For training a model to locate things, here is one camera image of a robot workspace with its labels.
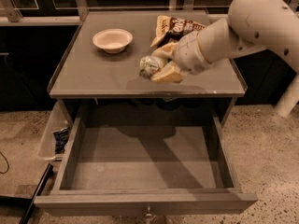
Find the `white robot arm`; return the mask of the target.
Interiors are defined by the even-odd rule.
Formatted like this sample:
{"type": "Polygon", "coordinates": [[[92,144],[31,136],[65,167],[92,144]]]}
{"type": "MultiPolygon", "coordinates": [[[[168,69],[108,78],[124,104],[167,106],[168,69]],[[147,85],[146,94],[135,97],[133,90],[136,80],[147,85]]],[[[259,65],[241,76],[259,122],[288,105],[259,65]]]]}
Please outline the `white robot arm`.
{"type": "Polygon", "coordinates": [[[153,54],[171,60],[151,78],[180,82],[221,59],[269,49],[299,73],[299,18],[283,0],[233,0],[228,15],[153,54]]]}

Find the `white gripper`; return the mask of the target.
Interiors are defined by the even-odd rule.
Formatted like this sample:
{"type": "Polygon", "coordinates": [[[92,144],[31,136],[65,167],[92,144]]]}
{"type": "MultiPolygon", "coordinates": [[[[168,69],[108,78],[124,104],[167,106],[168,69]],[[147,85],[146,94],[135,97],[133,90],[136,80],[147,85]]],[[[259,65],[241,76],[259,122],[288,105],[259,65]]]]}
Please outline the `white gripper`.
{"type": "Polygon", "coordinates": [[[157,83],[179,83],[187,75],[186,72],[197,75],[209,69],[212,64],[205,59],[200,50],[198,35],[198,31],[193,31],[183,36],[179,42],[167,43],[153,51],[153,56],[173,59],[175,63],[168,63],[153,75],[151,80],[157,83]]]}

